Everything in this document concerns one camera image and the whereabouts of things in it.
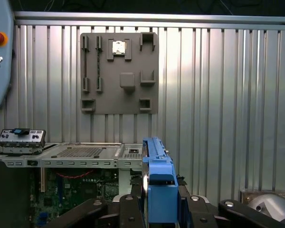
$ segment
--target gray bracket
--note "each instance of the gray bracket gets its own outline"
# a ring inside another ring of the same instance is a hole
[[[10,84],[14,15],[9,0],[0,0],[0,32],[8,39],[0,46],[0,105]]]
[[[81,110],[94,114],[158,111],[155,33],[81,34]]]

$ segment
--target aluminum wall panel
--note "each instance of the aluminum wall panel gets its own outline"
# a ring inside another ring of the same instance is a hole
[[[154,31],[157,114],[80,111],[79,36]],[[285,190],[285,31],[217,28],[15,27],[2,128],[47,130],[47,142],[141,142],[158,136],[188,189],[210,202],[239,190]]]

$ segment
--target green circuit board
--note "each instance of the green circuit board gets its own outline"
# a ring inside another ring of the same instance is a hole
[[[41,192],[40,172],[30,175],[32,228],[39,228],[90,198],[111,202],[118,195],[117,169],[46,169]]]

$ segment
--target black connector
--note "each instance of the black connector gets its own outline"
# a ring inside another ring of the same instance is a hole
[[[129,149],[129,153],[139,153],[138,149]]]
[[[28,160],[28,165],[29,166],[38,166],[38,161]]]

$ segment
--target gray mounting plate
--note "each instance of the gray mounting plate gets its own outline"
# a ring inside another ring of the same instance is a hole
[[[155,33],[83,33],[80,42],[83,112],[157,113]]]
[[[142,168],[142,144],[46,143],[41,154],[12,156],[0,153],[9,168]]]

